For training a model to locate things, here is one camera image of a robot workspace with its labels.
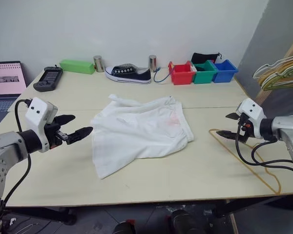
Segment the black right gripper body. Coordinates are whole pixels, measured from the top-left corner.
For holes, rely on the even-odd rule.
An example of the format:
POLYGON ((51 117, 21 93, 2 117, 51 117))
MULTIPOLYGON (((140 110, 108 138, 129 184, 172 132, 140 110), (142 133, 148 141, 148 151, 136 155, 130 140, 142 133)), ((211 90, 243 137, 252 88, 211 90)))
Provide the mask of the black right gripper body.
POLYGON ((253 123, 246 114, 240 115, 236 137, 242 143, 246 143, 250 137, 255 138, 253 123))

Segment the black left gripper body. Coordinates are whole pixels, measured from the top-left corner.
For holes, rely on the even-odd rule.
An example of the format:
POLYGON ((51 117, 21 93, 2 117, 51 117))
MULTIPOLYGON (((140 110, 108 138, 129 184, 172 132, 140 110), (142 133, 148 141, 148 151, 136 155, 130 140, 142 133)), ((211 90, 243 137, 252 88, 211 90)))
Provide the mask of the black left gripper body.
POLYGON ((62 145, 66 141, 68 135, 60 131, 61 126, 56 124, 54 120, 44 126, 44 133, 49 143, 49 149, 53 149, 62 145))

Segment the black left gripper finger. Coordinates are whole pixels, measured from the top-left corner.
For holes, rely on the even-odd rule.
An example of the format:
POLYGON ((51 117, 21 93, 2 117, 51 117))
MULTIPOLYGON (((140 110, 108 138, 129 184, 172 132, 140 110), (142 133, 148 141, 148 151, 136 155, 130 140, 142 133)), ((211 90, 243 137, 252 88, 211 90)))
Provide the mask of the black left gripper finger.
POLYGON ((68 135, 66 140, 67 145, 73 144, 77 141, 80 141, 91 134, 93 131, 93 127, 83 127, 81 129, 76 130, 74 133, 68 135))
POLYGON ((54 117, 54 122, 60 126, 66 125, 67 123, 75 119, 74 115, 60 115, 54 117))

